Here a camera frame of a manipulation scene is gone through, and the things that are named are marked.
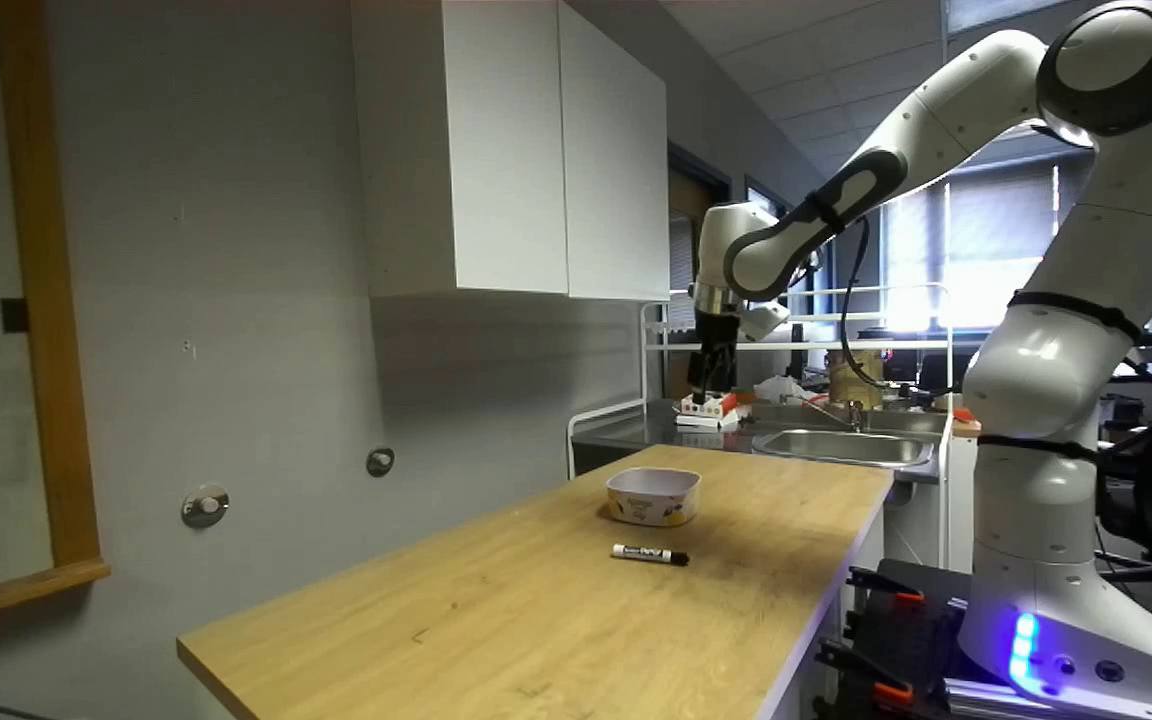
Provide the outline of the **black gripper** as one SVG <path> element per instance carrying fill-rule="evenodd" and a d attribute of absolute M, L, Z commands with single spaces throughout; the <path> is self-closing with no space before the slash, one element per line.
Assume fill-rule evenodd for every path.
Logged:
<path fill-rule="evenodd" d="M 737 389 L 737 317 L 696 317 L 699 346 L 688 359 L 688 382 L 696 392 L 730 392 Z"/>

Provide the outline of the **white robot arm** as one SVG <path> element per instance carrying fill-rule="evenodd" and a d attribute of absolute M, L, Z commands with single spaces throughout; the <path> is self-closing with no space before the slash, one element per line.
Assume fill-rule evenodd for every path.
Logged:
<path fill-rule="evenodd" d="M 1152 613 L 1091 561 L 1099 392 L 1152 319 L 1152 0 L 968 42 L 787 217 L 708 208 L 696 309 L 780 295 L 823 241 L 1023 120 L 1084 139 L 1091 167 L 963 373 L 979 440 L 958 651 L 1057 707 L 1152 716 Z"/>

